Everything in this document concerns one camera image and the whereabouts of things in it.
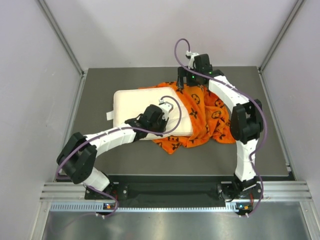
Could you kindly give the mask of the white pillow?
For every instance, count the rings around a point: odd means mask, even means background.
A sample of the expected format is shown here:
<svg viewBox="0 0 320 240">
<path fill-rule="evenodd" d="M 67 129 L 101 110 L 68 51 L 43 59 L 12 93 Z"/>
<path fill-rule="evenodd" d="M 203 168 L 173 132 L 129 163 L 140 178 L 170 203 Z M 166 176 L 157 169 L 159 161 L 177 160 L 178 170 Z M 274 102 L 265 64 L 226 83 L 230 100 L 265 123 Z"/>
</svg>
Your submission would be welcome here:
<svg viewBox="0 0 320 240">
<path fill-rule="evenodd" d="M 178 106 L 181 107 L 182 112 L 178 127 L 173 132 L 165 134 L 164 137 L 191 136 L 193 134 L 193 127 L 187 108 L 171 87 L 118 90 L 113 95 L 113 110 L 106 113 L 106 119 L 108 121 L 112 120 L 113 126 L 117 127 L 126 120 L 144 113 L 149 105 L 158 105 L 160 98 L 163 96 L 171 96 L 174 98 L 164 98 L 166 102 L 173 105 L 173 110 L 169 114 L 169 120 L 166 125 L 167 131 L 173 129 L 179 120 Z"/>
</svg>

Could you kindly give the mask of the orange patterned pillowcase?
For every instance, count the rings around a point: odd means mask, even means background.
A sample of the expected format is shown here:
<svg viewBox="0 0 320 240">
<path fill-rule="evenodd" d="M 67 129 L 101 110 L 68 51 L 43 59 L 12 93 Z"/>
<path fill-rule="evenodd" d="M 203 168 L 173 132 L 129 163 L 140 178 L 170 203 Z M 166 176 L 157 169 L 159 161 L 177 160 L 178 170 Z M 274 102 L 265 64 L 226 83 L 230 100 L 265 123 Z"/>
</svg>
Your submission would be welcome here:
<svg viewBox="0 0 320 240">
<path fill-rule="evenodd" d="M 230 117 L 224 102 L 203 85 L 187 86 L 183 89 L 176 86 L 176 82 L 163 82 L 154 89 L 170 87 L 175 91 L 187 110 L 188 120 L 191 121 L 192 134 L 178 136 L 171 133 L 165 138 L 155 139 L 153 142 L 173 154 L 179 147 L 193 148 L 214 139 L 220 144 L 234 144 L 236 140 L 230 132 Z"/>
</svg>

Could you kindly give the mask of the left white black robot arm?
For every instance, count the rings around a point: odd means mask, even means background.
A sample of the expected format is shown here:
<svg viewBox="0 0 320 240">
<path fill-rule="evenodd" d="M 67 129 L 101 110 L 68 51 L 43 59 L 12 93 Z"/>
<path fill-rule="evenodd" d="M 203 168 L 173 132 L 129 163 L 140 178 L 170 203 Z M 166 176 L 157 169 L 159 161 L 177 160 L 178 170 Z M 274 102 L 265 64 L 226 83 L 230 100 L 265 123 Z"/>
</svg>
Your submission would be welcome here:
<svg viewBox="0 0 320 240">
<path fill-rule="evenodd" d="M 109 178 L 94 165 L 101 154 L 124 144 L 147 137 L 150 132 L 161 136 L 166 131 L 173 105 L 163 102 L 149 105 L 144 113 L 126 120 L 118 127 L 95 134 L 74 133 L 57 157 L 57 164 L 74 184 L 84 184 L 96 189 L 102 198 L 109 198 L 114 191 Z"/>
</svg>

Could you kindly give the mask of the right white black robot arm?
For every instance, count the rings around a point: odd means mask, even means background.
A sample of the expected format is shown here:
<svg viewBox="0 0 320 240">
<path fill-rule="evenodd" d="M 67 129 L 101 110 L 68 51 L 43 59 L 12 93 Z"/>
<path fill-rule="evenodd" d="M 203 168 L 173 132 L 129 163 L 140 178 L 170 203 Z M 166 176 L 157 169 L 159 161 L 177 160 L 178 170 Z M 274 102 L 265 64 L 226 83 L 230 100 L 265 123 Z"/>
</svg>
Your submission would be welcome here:
<svg viewBox="0 0 320 240">
<path fill-rule="evenodd" d="M 258 99 L 249 100 L 220 70 L 213 70 L 208 54 L 188 50 L 185 56 L 189 63 L 178 68 L 178 88 L 206 85 L 208 92 L 222 101 L 221 106 L 231 111 L 229 130 L 236 141 L 237 164 L 231 187 L 220 188 L 219 195 L 227 202 L 245 198 L 257 185 L 254 164 L 256 147 L 264 129 L 264 119 L 259 112 L 262 103 Z"/>
</svg>

